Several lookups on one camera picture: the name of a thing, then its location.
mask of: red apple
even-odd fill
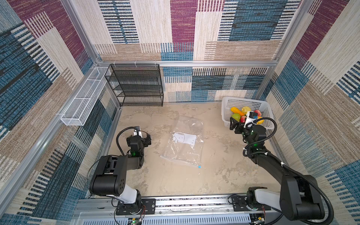
[[[245,123],[245,120],[246,120],[246,116],[241,116],[240,123]]]
[[[260,110],[255,110],[254,112],[256,112],[257,113],[257,116],[261,116],[261,112],[260,112]]]

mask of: patchwork textile wall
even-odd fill
[[[103,61],[272,60],[300,0],[74,0]],[[266,69],[164,67],[165,102],[252,98]]]
[[[282,158],[313,175],[332,224],[360,224],[360,1],[315,0],[262,99]]]
[[[0,188],[91,65],[60,0],[0,0]]]
[[[84,126],[61,127],[0,224],[69,224],[77,200],[86,197],[87,172],[101,156],[115,113],[105,87]]]

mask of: white label on bag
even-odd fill
[[[194,134],[175,132],[172,136],[173,136],[172,140],[175,143],[180,142],[180,143],[195,145],[196,135]]]

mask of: black mounting plate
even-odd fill
[[[240,212],[240,211],[251,211],[246,207],[246,200],[245,200],[245,195],[234,195],[231,196],[231,202],[233,203],[233,209],[235,212]],[[265,210],[271,210],[271,207],[268,205],[264,205]]]
[[[141,199],[141,204],[146,207],[146,211],[145,211],[146,215],[155,214],[155,206],[156,206],[155,198],[143,198]],[[141,215],[143,211],[144,211],[144,207],[142,207],[140,212],[137,213],[136,215]],[[126,209],[124,209],[123,205],[120,202],[118,202],[115,215],[123,216],[123,215],[131,215],[131,213],[128,212]]]

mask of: plastic basket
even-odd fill
[[[260,110],[262,117],[274,118],[269,103],[265,101],[247,98],[223,97],[221,102],[221,117],[224,121],[225,127],[230,127],[230,117],[233,114],[230,109],[232,107],[237,107],[241,110],[244,106],[250,107],[252,111],[257,109]],[[270,120],[265,120],[261,125],[269,130],[274,129],[274,124]]]

